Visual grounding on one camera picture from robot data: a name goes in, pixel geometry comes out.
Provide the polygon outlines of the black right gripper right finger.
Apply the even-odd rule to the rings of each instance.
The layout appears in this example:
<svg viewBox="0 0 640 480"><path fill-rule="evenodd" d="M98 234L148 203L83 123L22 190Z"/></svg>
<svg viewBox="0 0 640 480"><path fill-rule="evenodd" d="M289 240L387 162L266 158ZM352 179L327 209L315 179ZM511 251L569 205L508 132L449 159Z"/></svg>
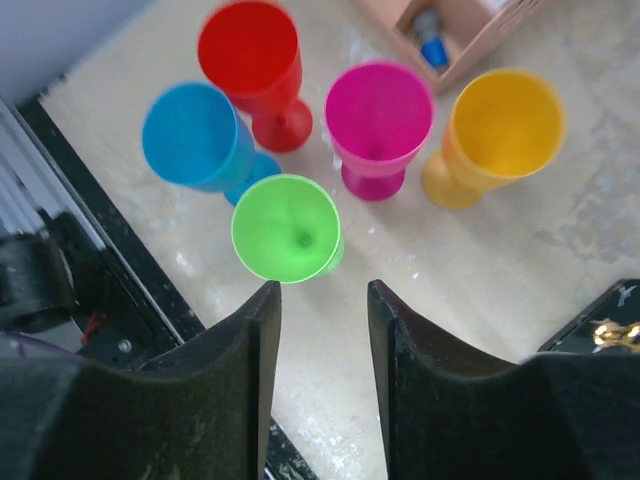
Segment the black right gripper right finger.
<svg viewBox="0 0 640 480"><path fill-rule="evenodd" d="M370 282L372 361L391 479L635 479L639 352L514 364Z"/></svg>

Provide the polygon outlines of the blue plastic wine glass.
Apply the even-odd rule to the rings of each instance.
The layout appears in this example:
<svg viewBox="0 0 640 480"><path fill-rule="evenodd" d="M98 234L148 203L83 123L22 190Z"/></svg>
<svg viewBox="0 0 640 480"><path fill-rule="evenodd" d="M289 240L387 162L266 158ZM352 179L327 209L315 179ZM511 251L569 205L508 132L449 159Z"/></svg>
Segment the blue plastic wine glass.
<svg viewBox="0 0 640 480"><path fill-rule="evenodd" d="M142 150L162 180L236 205L254 183L282 172L258 151L249 129L218 87L184 82L165 90L144 120Z"/></svg>

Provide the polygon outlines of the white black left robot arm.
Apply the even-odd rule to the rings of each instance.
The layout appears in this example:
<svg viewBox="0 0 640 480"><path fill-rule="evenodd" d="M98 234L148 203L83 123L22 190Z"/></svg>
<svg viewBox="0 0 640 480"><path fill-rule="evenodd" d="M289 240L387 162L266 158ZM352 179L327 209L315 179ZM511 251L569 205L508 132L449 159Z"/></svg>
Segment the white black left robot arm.
<svg viewBox="0 0 640 480"><path fill-rule="evenodd" d="M1 329L39 333L69 320L73 278L59 245L23 234L1 241Z"/></svg>

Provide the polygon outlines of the green plastic wine glass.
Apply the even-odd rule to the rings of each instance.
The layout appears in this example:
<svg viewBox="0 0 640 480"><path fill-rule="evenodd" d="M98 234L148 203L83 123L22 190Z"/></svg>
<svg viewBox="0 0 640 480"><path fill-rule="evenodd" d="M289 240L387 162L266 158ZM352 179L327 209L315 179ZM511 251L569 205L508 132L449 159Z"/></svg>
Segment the green plastic wine glass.
<svg viewBox="0 0 640 480"><path fill-rule="evenodd" d="M332 272L345 250L332 197L294 174L269 176L246 190L231 219L231 240L251 273L284 284Z"/></svg>

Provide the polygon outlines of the red plastic wine glass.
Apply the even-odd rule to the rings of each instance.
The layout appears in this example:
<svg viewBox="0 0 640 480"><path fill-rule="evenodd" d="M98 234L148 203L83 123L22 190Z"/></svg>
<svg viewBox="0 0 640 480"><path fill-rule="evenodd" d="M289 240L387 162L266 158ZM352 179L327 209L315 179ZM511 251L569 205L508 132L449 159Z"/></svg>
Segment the red plastic wine glass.
<svg viewBox="0 0 640 480"><path fill-rule="evenodd" d="M313 117L299 97L303 68L290 14L272 1L232 1L212 12L197 46L206 78L252 119L265 149L293 152L312 132Z"/></svg>

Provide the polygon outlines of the yellow plastic wine glass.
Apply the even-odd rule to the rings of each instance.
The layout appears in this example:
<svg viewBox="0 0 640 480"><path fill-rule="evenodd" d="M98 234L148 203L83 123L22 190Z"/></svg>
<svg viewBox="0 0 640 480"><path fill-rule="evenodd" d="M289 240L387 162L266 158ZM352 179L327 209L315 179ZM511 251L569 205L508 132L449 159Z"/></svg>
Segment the yellow plastic wine glass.
<svg viewBox="0 0 640 480"><path fill-rule="evenodd" d="M560 95L540 76L521 69L482 74L454 102L440 147L423 168L423 189L441 208L470 208L486 192L549 165L566 125Z"/></svg>

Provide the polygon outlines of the magenta plastic wine glass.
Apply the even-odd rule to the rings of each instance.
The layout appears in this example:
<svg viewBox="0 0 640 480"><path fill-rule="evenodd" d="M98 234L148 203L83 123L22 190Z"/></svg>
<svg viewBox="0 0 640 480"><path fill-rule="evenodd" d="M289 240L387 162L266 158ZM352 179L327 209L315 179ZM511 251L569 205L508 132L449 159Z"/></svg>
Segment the magenta plastic wine glass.
<svg viewBox="0 0 640 480"><path fill-rule="evenodd" d="M384 201L402 187L406 170L435 123L433 94L410 67L390 61L358 64L328 91L325 120L355 197Z"/></svg>

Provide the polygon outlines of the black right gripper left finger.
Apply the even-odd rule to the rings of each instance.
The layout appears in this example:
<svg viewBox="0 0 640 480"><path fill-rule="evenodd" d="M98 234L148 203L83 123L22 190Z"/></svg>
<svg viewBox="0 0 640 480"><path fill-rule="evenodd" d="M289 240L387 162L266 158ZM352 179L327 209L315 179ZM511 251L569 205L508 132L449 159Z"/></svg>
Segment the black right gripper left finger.
<svg viewBox="0 0 640 480"><path fill-rule="evenodd" d="M1 362L5 479L259 479L281 286L136 371L76 355Z"/></svg>

